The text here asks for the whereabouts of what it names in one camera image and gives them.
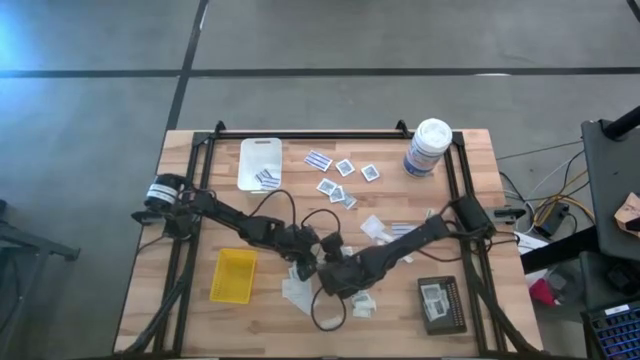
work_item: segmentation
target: black stand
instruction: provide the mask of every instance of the black stand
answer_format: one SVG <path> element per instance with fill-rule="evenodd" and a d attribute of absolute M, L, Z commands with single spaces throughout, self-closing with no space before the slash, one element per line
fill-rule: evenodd
<path fill-rule="evenodd" d="M 10 246 L 0 248 L 0 254 L 16 256 L 18 253 L 28 253 L 33 254 L 35 261 L 30 273 L 26 276 L 27 281 L 19 289 L 19 297 L 16 299 L 14 309 L 8 315 L 7 326 L 3 333 L 0 333 L 0 359 L 5 358 L 4 356 L 9 348 L 11 338 L 18 325 L 18 319 L 20 319 L 24 311 L 27 300 L 32 296 L 37 280 L 44 269 L 49 255 L 60 255 L 67 261 L 74 261 L 80 253 L 80 249 L 71 248 L 49 239 L 29 234 L 7 224 L 2 220 L 6 206 L 7 203 L 0 200 L 0 243 L 6 242 L 9 243 Z"/>
<path fill-rule="evenodd" d="M 638 22 L 640 22 L 640 8 L 638 7 L 638 3 L 636 2 L 636 0 L 627 0 L 627 4 L 629 4 L 633 15 L 635 15 Z"/>
<path fill-rule="evenodd" d="M 549 266 L 573 260 L 583 251 L 599 253 L 596 227 L 584 229 L 547 246 L 529 251 L 520 256 L 525 274 L 548 268 Z"/>

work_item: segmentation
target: black metal frame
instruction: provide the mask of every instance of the black metal frame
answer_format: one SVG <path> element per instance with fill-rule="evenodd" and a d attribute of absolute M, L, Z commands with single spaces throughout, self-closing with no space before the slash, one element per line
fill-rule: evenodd
<path fill-rule="evenodd" d="M 35 290 L 38 279 L 44 270 L 49 256 L 59 255 L 66 261 L 75 261 L 80 254 L 79 248 L 71 248 L 9 225 L 2 220 L 5 208 L 6 202 L 0 200 L 0 242 L 7 242 L 15 247 L 0 248 L 0 254 L 5 252 L 10 252 L 3 254 L 6 256 L 17 256 L 18 253 L 33 254 L 35 263 L 31 266 L 31 271 L 26 277 L 27 281 L 22 284 L 21 289 L 19 289 L 20 294 L 19 298 L 16 299 L 16 306 L 12 313 L 9 314 L 8 323 L 4 332 L 0 334 L 0 358 L 4 358 L 4 355 L 6 355 L 9 350 L 9 344 L 18 326 L 18 320 L 32 297 L 32 293 Z"/>
<path fill-rule="evenodd" d="M 521 255 L 520 259 L 524 273 L 529 274 L 567 260 L 576 259 L 583 251 L 600 253 L 598 231 L 595 225 L 562 240 L 529 251 Z"/>
<path fill-rule="evenodd" d="M 380 132 L 380 131 L 313 131 L 313 132 L 295 132 L 295 131 L 235 131 L 224 132 L 226 127 L 222 122 L 219 122 L 214 132 L 196 132 L 193 134 L 191 153 L 189 156 L 189 163 L 187 167 L 186 177 L 193 179 L 196 169 L 196 162 L 199 154 L 199 148 L 206 144 L 206 153 L 203 165 L 202 178 L 200 180 L 200 187 L 205 189 L 207 187 L 209 173 L 213 162 L 213 151 L 215 141 L 220 140 L 243 140 L 247 138 L 256 137 L 277 137 L 280 139 L 399 139 L 407 140 L 413 136 L 413 133 L 407 129 L 406 124 L 400 120 L 396 125 L 396 130 Z M 461 132 L 454 132 L 453 146 L 457 148 L 459 161 L 462 170 L 462 177 L 464 181 L 465 192 L 467 194 L 473 194 L 473 182 L 471 179 L 471 170 L 469 168 L 469 162 L 466 154 L 466 147 L 464 143 L 464 137 Z M 451 155 L 451 149 L 448 149 L 444 156 L 445 166 L 447 170 L 447 178 L 449 180 L 449 189 L 452 198 L 456 198 L 460 195 L 458 190 L 458 182 L 453 164 L 453 158 Z M 152 353 L 158 356 L 164 357 L 180 357 L 182 351 L 182 344 L 184 341 L 184 330 L 187 319 L 187 310 L 189 306 L 189 297 L 191 292 L 191 283 L 193 280 L 193 273 L 195 269 L 195 260 L 197 247 L 199 243 L 201 223 L 198 222 L 195 232 L 191 238 L 186 242 L 189 244 L 187 252 L 187 260 L 184 266 L 184 270 L 180 275 L 180 278 L 176 282 L 178 259 L 180 257 L 180 248 L 185 241 L 174 241 L 171 255 L 169 258 L 169 268 L 167 270 L 165 288 L 163 294 L 163 303 L 151 321 L 151 324 L 145 329 L 147 332 L 155 334 Z M 495 287 L 493 283 L 493 277 L 491 274 L 491 267 L 489 266 L 489 258 L 485 250 L 484 244 L 478 244 L 478 254 L 480 259 L 480 265 L 482 270 L 482 283 L 485 285 L 486 294 L 496 301 Z M 472 262 L 471 244 L 468 242 L 460 242 L 462 263 L 465 271 L 465 276 L 469 277 L 473 274 L 474 278 L 478 275 L 475 271 Z M 486 353 L 495 355 L 495 351 L 488 350 L 487 337 L 484 331 L 482 313 L 480 310 L 480 303 L 478 301 L 478 293 L 475 288 L 472 287 L 470 282 L 467 284 L 469 298 L 471 303 L 471 315 L 473 318 L 474 334 L 476 343 L 478 346 L 478 352 L 482 356 Z M 171 350 L 164 350 L 167 317 L 169 312 L 177 299 L 180 298 L 180 305 L 177 313 L 176 331 L 174 332 L 174 339 Z M 491 316 L 493 324 L 493 330 L 496 339 L 496 348 L 498 353 L 505 353 L 507 351 L 504 332 L 497 319 Z M 142 344 L 138 348 L 134 349 L 137 355 L 142 355 L 147 347 L 148 342 Z M 136 358 L 135 353 L 118 354 L 117 356 L 123 356 L 123 359 Z"/>
<path fill-rule="evenodd" d="M 636 0 L 627 0 L 627 4 L 631 8 L 631 12 L 633 12 L 633 16 L 636 17 L 636 20 L 640 22 L 640 7 L 638 7 L 638 3 Z"/>

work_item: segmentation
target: table frame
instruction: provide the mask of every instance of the table frame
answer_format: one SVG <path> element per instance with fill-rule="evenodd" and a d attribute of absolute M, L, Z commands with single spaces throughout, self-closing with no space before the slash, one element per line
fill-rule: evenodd
<path fill-rule="evenodd" d="M 187 166 L 186 177 L 193 182 L 197 160 L 200 149 L 206 145 L 204 154 L 203 172 L 200 179 L 200 188 L 206 189 L 209 182 L 209 175 L 213 163 L 213 153 L 216 140 L 242 140 L 258 137 L 276 137 L 280 139 L 411 139 L 413 132 L 407 129 L 404 121 L 398 121 L 394 130 L 390 131 L 367 131 L 367 130 L 345 130 L 345 131 L 226 131 L 226 126 L 222 121 L 218 122 L 213 132 L 195 132 L 191 143 L 191 153 Z M 473 195 L 473 181 L 471 170 L 467 158 L 463 133 L 454 131 L 452 145 L 458 150 L 459 162 L 462 178 L 464 182 L 465 194 Z M 447 171 L 447 179 L 451 198 L 460 196 L 458 182 L 454 169 L 451 148 L 444 154 L 444 161 Z M 193 236 L 188 240 L 188 249 L 184 269 L 179 278 L 176 279 L 178 263 L 180 259 L 181 245 L 183 241 L 174 241 L 169 257 L 169 267 L 165 279 L 163 290 L 163 301 L 158 312 L 154 315 L 149 325 L 141 336 L 136 340 L 137 347 L 130 347 L 124 353 L 114 354 L 117 359 L 166 359 L 181 357 L 182 345 L 184 342 L 184 331 L 187 321 L 187 311 L 191 294 L 191 285 L 195 271 L 195 261 L 200 240 L 201 221 L 195 225 Z M 524 338 L 518 333 L 513 324 L 509 321 L 504 312 L 500 309 L 496 291 L 489 265 L 489 257 L 484 246 L 477 246 L 478 257 L 481 269 L 481 276 L 475 270 L 472 261 L 471 243 L 460 241 L 462 265 L 467 279 L 467 288 L 470 299 L 471 316 L 473 319 L 474 335 L 480 356 L 490 356 L 493 358 L 513 358 L 520 356 L 513 352 L 508 352 L 505 334 L 509 337 L 514 347 L 521 352 L 528 353 L 531 358 L 556 358 L 563 357 L 542 355 L 532 353 L 535 349 L 526 343 Z M 496 349 L 489 350 L 487 336 L 485 334 L 482 312 L 478 297 L 483 299 L 489 309 L 489 316 L 492 322 L 493 332 L 496 339 Z M 176 328 L 173 343 L 170 350 L 165 350 L 165 337 L 167 330 L 167 318 L 175 303 L 178 305 Z M 144 335 L 145 341 L 139 342 Z M 155 339 L 151 352 L 145 350 L 151 339 Z"/>

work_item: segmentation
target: white lid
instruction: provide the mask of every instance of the white lid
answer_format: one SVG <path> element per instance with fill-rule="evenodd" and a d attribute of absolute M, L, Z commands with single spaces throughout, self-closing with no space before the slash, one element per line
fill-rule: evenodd
<path fill-rule="evenodd" d="M 453 133 L 446 122 L 431 118 L 420 123 L 415 135 L 417 135 L 418 145 L 423 150 L 443 153 L 451 144 Z"/>

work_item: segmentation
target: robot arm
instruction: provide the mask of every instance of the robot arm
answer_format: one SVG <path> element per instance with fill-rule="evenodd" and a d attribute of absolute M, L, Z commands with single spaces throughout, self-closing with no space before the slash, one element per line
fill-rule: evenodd
<path fill-rule="evenodd" d="M 318 269 L 324 291 L 328 295 L 337 294 L 341 299 L 348 298 L 382 280 L 398 260 L 431 242 L 448 237 L 485 238 L 495 233 L 495 227 L 475 198 L 464 196 L 448 206 L 454 209 L 463 225 L 467 224 L 466 233 L 451 231 L 441 214 L 434 215 L 415 230 L 391 243 L 370 246 L 341 262 L 330 263 Z"/>
<path fill-rule="evenodd" d="M 339 234 L 320 240 L 310 226 L 285 226 L 280 219 L 246 215 L 218 200 L 215 193 L 194 188 L 182 176 L 158 175 L 147 192 L 144 205 L 146 211 L 131 215 L 142 225 L 164 219 L 167 236 L 188 239 L 196 230 L 193 225 L 198 217 L 211 219 L 235 230 L 249 245 L 275 251 L 283 259 L 295 261 L 298 276 L 303 281 L 316 271 L 316 256 L 311 251 L 314 244 L 320 243 L 331 258 L 342 259 Z"/>

